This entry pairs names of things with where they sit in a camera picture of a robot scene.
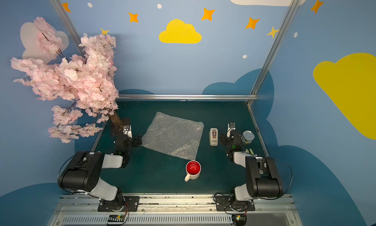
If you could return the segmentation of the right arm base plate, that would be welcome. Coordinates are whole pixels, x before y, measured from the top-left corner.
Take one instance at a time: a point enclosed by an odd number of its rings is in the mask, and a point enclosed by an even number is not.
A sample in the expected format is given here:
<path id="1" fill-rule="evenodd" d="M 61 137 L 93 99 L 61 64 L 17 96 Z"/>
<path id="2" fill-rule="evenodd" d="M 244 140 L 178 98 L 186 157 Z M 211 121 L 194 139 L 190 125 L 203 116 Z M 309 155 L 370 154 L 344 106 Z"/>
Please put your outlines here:
<path id="1" fill-rule="evenodd" d="M 229 195 L 215 194 L 213 200 L 217 211 L 246 212 L 255 211 L 253 201 L 237 201 Z"/>

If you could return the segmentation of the white mug red inside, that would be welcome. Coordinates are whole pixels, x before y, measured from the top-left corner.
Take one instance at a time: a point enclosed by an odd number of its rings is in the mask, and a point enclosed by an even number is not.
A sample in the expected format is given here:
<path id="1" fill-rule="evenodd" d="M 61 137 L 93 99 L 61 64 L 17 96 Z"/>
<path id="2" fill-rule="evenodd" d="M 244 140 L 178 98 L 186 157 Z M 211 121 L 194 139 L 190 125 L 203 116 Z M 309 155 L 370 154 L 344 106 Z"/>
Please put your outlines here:
<path id="1" fill-rule="evenodd" d="M 191 160 L 186 164 L 186 177 L 185 182 L 188 182 L 189 180 L 196 180 L 199 178 L 201 173 L 201 165 L 196 160 Z"/>

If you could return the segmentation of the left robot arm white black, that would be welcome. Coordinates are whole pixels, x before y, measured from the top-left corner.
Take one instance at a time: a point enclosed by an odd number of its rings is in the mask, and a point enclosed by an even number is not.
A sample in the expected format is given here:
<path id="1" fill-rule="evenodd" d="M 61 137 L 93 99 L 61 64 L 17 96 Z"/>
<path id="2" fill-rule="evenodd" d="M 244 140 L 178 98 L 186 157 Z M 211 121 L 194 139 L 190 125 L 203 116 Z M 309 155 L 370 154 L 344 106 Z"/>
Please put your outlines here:
<path id="1" fill-rule="evenodd" d="M 79 151 L 70 159 L 65 169 L 60 169 L 57 183 L 62 190 L 85 193 L 99 199 L 99 212 L 129 212 L 129 203 L 120 188 L 104 181 L 103 169 L 125 168 L 130 161 L 132 148 L 142 145 L 142 137 L 119 135 L 111 154 Z"/>

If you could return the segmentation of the bubble wrap sheet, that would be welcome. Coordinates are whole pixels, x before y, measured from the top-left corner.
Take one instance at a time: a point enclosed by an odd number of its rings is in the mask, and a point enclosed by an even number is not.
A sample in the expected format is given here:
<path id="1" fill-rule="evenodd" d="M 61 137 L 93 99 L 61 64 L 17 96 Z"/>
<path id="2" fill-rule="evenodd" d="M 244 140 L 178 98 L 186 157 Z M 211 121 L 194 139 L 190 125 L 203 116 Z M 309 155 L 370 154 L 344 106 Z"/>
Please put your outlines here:
<path id="1" fill-rule="evenodd" d="M 170 156 L 195 160 L 203 130 L 202 122 L 157 112 L 142 137 L 142 145 Z"/>

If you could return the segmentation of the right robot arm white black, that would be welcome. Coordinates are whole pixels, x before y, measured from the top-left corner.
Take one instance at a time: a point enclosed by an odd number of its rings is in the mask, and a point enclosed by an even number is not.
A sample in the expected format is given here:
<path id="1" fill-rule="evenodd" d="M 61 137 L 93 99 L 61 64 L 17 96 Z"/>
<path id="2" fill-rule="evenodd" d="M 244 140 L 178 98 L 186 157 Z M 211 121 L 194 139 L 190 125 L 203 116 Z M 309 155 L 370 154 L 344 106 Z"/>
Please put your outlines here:
<path id="1" fill-rule="evenodd" d="M 219 142 L 226 146 L 226 156 L 230 161 L 245 169 L 246 182 L 234 188 L 230 194 L 231 201 L 275 200 L 285 194 L 275 159 L 243 151 L 242 135 L 236 130 L 220 135 Z"/>

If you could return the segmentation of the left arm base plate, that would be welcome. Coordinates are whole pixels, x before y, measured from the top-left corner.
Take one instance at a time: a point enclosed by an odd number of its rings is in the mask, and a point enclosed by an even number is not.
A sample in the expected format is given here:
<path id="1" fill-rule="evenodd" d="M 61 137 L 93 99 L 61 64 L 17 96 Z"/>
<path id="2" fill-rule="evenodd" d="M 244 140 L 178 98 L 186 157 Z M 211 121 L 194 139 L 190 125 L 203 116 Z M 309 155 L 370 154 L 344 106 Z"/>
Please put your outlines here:
<path id="1" fill-rule="evenodd" d="M 139 201 L 139 196 L 123 196 L 119 201 L 100 200 L 98 212 L 136 212 Z"/>

